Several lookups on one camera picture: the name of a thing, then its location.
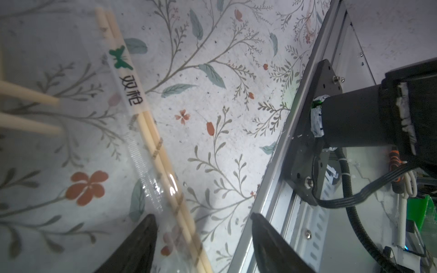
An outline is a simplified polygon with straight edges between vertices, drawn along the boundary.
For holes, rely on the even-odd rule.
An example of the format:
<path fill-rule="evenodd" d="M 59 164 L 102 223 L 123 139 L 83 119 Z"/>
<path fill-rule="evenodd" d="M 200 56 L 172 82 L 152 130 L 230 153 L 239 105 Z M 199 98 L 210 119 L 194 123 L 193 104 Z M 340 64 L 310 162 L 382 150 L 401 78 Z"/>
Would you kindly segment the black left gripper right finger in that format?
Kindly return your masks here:
<path fill-rule="evenodd" d="M 260 213 L 252 213 L 252 238 L 261 273 L 313 273 L 314 270 Z"/>

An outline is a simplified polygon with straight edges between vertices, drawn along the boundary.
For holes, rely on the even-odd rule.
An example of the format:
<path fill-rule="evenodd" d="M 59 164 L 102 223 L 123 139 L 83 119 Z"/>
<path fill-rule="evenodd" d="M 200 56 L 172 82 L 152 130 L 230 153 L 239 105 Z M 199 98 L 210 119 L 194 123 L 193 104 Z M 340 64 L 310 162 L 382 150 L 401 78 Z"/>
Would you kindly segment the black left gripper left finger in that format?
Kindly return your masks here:
<path fill-rule="evenodd" d="M 156 217 L 147 215 L 97 273 L 149 273 L 158 236 Z"/>

